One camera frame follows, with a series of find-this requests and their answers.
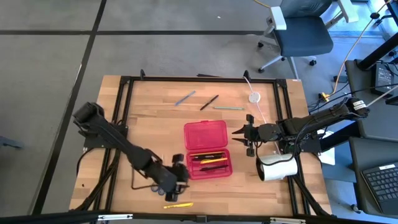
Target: keyboard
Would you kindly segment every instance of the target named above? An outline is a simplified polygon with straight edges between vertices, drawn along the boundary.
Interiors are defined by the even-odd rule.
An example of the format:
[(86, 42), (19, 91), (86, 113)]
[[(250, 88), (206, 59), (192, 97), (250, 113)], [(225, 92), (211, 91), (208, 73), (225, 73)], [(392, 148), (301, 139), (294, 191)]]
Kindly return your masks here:
[(380, 211), (386, 215), (398, 215), (398, 162), (361, 173)]

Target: wooden tabletop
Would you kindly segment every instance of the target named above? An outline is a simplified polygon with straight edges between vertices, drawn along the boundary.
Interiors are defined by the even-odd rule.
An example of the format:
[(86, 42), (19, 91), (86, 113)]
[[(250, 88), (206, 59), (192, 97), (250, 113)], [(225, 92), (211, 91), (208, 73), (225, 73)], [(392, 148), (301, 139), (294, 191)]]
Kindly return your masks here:
[[(108, 121), (114, 109), (120, 76), (105, 76), (98, 95), (98, 104), (105, 111)], [(293, 116), (308, 115), (307, 104), (300, 80), (287, 80)], [(275, 123), (277, 112), (271, 84), (254, 83), (252, 87), (261, 94), (259, 106), (268, 123)], [(182, 104), (175, 102), (196, 90), (196, 93)], [(172, 156), (186, 154), (183, 126), (186, 123), (203, 120), (224, 120), (227, 124), (228, 145), (231, 154), (233, 174), (229, 177), (208, 180), (191, 180), (189, 188), (178, 196), (178, 203), (193, 202), (190, 208), (163, 209), (167, 203), (164, 197), (150, 189), (132, 190), (132, 168), (122, 154), (112, 201), (112, 212), (130, 213), (176, 213), (207, 215), (279, 215), (291, 216), (291, 205), (287, 179), (261, 182), (257, 175), (255, 158), (246, 156), (246, 147), (232, 140), (239, 138), (231, 133), (246, 124), (246, 114), (255, 117), (255, 125), (263, 122), (255, 104), (248, 101), (251, 93), (246, 83), (210, 82), (145, 82), (135, 81), (129, 109), (127, 125), (128, 140), (133, 144), (151, 149), (170, 166)], [(199, 109), (212, 97), (219, 97), (203, 111)], [(243, 107), (243, 111), (216, 110), (214, 106)], [(269, 142), (259, 148), (259, 155), (273, 154), (275, 146)], [(104, 149), (95, 149), (81, 162), (70, 208), (79, 206), (98, 182)], [(312, 154), (300, 155), (305, 183), (317, 202), (327, 212), (331, 212), (322, 169), (318, 159)], [(134, 186), (149, 185), (137, 172)], [(104, 191), (101, 208), (104, 207)], [(303, 213), (300, 191), (296, 186), (298, 209)]]

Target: white cylinder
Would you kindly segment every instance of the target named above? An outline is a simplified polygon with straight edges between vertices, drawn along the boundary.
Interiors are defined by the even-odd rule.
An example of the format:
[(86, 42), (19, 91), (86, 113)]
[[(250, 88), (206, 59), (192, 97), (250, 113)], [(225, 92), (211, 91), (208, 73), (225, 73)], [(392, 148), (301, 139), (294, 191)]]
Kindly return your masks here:
[[(271, 164), (273, 162), (290, 159), (291, 157), (291, 154), (275, 154), (262, 156), (260, 160), (265, 164)], [(278, 162), (272, 166), (266, 166), (261, 162), (259, 159), (256, 159), (257, 172), (262, 181), (282, 179), (287, 175), (295, 175), (297, 173), (297, 163), (294, 157), (290, 161)]]

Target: red plastic box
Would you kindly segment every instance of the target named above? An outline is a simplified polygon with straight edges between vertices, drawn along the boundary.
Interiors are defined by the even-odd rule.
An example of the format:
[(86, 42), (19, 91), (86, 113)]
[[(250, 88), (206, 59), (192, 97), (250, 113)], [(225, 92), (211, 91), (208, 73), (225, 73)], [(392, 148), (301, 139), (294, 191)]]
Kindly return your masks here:
[[(200, 121), (187, 123), (184, 126), (185, 147), (187, 148), (187, 167), (192, 180), (227, 177), (232, 174), (231, 157), (225, 148), (228, 144), (225, 121)], [(200, 164), (194, 161), (192, 154), (206, 152), (222, 152), (225, 161)], [(204, 167), (228, 165), (225, 168), (200, 171)]]

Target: marker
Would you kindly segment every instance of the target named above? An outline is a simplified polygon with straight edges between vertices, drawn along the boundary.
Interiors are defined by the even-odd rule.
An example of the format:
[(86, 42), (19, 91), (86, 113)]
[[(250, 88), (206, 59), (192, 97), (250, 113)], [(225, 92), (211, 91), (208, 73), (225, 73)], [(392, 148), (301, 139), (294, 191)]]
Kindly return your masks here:
[(176, 204), (176, 205), (166, 205), (166, 206), (163, 206), (163, 208), (183, 208), (183, 207), (187, 208), (187, 207), (192, 207), (192, 205), (193, 205), (193, 202), (190, 202), (190, 203), (182, 203), (182, 204)]
[(211, 154), (219, 154), (219, 153), (223, 153), (223, 151), (196, 153), (196, 154), (191, 154), (190, 156), (202, 156), (202, 155), (211, 155)]
[(184, 98), (182, 98), (180, 101), (175, 103), (175, 106), (178, 106), (180, 103), (182, 103), (182, 101), (186, 100), (188, 97), (192, 96), (194, 93), (196, 93), (195, 90), (193, 90), (190, 94), (188, 94), (187, 96), (185, 96)]
[(203, 161), (205, 159), (221, 159), (223, 155), (220, 153), (218, 155), (204, 155), (204, 156), (195, 156), (193, 158), (194, 161)]
[(218, 95), (216, 95), (215, 97), (213, 97), (209, 102), (207, 102), (204, 106), (202, 106), (200, 108), (200, 110), (205, 109), (211, 102), (213, 102), (215, 99), (217, 99)]

